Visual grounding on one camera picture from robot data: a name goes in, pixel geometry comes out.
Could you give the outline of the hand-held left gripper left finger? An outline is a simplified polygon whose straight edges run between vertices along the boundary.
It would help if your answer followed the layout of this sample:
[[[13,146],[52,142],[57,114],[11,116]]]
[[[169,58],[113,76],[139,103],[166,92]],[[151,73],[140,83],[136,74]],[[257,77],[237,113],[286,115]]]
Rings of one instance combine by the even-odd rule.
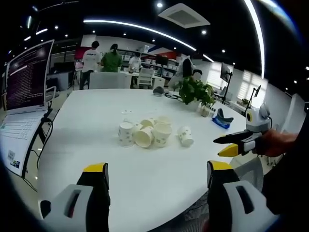
[[[108,232],[110,204],[108,164],[92,164],[76,184],[40,202],[42,223],[49,232]]]

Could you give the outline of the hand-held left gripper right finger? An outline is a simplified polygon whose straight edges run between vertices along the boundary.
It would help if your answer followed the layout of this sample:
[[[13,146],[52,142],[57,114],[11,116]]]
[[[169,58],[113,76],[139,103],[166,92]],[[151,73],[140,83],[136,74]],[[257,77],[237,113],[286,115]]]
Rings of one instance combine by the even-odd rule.
[[[263,168],[253,159],[235,169],[228,163],[207,163],[209,229],[212,232],[270,232],[280,216],[262,194]]]

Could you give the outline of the person's right hand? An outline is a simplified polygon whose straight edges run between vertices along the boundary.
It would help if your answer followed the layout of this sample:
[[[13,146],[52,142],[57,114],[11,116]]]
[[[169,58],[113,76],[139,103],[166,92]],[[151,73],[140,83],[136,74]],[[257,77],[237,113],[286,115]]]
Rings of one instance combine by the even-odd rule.
[[[278,157],[293,148],[297,137],[298,134],[279,133],[270,129],[256,140],[254,153],[267,157]]]

